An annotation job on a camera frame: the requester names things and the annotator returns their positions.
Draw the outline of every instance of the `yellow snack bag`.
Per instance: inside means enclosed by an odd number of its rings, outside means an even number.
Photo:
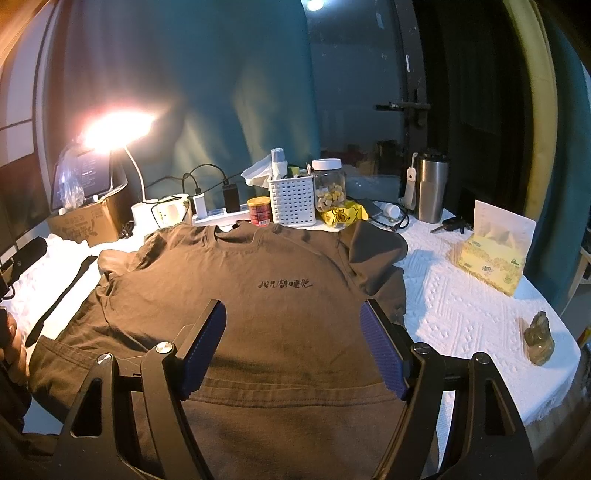
[[[365,209],[353,200],[345,200],[344,207],[336,207],[328,212],[320,214],[324,222],[332,227],[345,227],[356,220],[367,220],[369,218]]]

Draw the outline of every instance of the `white jar lid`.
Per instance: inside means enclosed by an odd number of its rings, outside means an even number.
[[[320,160],[312,160],[312,168],[314,170],[338,170],[342,166],[340,158],[321,158]]]

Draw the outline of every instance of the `human hand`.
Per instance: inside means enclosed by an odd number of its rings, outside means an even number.
[[[26,385],[29,376],[27,351],[22,341],[17,322],[8,311],[0,307],[0,361],[8,366],[8,378],[20,385]]]

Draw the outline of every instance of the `yellow tissue box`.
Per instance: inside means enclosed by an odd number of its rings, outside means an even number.
[[[510,297],[517,289],[524,265],[525,257],[516,249],[479,235],[466,240],[458,261],[461,269]]]
[[[365,209],[353,200],[346,200],[344,207],[336,207],[328,212],[320,214],[324,222],[333,227],[345,227],[356,220],[367,220],[369,218]]]

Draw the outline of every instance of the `dark door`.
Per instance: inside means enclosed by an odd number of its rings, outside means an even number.
[[[418,0],[430,147],[451,159],[445,207],[474,200],[523,213],[530,177],[530,79],[502,2]]]
[[[322,156],[343,160],[348,195],[396,201],[410,153],[427,142],[426,111],[404,108],[427,102],[413,3],[303,4]]]

